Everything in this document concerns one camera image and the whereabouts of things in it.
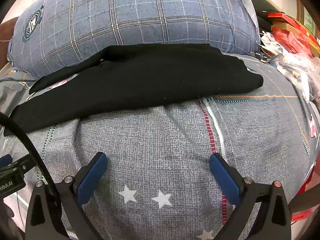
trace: black cable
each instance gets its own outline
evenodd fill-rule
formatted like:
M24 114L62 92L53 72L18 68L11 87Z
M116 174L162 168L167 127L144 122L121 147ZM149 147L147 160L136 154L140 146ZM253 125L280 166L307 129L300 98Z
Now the black cable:
M62 213L60 194L57 190L57 187L54 184L54 181L53 181L52 177L50 176L50 173L47 170L47 167L44 165L44 162L42 161L39 153L37 152L33 143L30 141L29 137L11 118L7 117L5 114L3 114L1 112L0 112L0 125L9 129L22 142L22 144L28 150L33 161L37 164L39 170L42 172L45 180L47 181L47 183L52 191L52 194L55 197L55 201L56 201L57 208L58 208L59 212Z

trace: red stripe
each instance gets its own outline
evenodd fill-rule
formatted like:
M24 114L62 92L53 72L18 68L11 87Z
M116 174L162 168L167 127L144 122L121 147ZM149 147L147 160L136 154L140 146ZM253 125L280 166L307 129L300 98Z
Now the red stripe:
M204 115L205 124L207 126L207 130L208 130L209 138L210 138L211 151L214 154L214 153L216 153L216 146L214 144L214 138L213 138L213 134L212 134L210 123L209 123L209 117L208 117L207 113L204 111L204 109L202 108L199 100L197 100L197 104L200 107L200 109L201 109L201 111L202 111L202 113Z
M227 222L227 199L224 194L222 194L222 225L224 226Z
M197 105L200 107L203 115L204 115L204 119L205 119L205 124L207 126L207 130L208 130L208 134L209 134L209 139L210 139L210 144L211 144L211 151L213 154L216 153L216 146L214 144L214 138L213 138L213 133L212 130L210 128L210 123L209 123L209 118L207 113L204 111L203 107L201 106L201 103L199 100L197 100ZM226 196L224 194L222 194L222 201L221 201L221 205L222 205L222 225L224 226L227 222L227 199Z

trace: folded black shirt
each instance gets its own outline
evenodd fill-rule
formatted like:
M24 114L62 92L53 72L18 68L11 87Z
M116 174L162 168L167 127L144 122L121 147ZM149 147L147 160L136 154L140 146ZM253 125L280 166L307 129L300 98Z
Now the folded black shirt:
M40 79L33 92L81 71L16 106L10 117L28 133L92 114L246 93L263 85L262 76L242 60L206 44L109 46L99 53ZM5 129L4 136L10 134Z

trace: plastic bag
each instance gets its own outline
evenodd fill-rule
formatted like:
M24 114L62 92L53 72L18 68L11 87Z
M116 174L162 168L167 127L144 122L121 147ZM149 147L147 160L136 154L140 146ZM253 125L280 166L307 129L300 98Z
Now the plastic bag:
M284 52L284 48L275 40L273 35L268 32L263 32L263 36L260 40L263 42L264 46L261 44L260 46L264 49L263 51L267 53L269 56L278 55Z
M302 91L307 102L320 97L320 59L318 57L309 58L305 53L284 52L271 58L269 63Z

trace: metal screw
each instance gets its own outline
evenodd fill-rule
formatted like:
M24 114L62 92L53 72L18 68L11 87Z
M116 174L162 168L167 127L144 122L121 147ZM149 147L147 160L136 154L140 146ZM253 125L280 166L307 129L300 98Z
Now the metal screw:
M42 180L38 180L37 183L36 183L36 186L37 186L37 187L42 186Z
M245 177L244 178L244 182L247 183L247 184L251 184L253 182L253 180L249 177Z
M281 187L281 182L279 182L279 181L276 180L276 181L275 181L275 186L276 186L276 187Z
M65 183L70 183L71 181L72 181L72 177L71 176L68 176L68 177L66 177L65 179L64 179L64 182Z

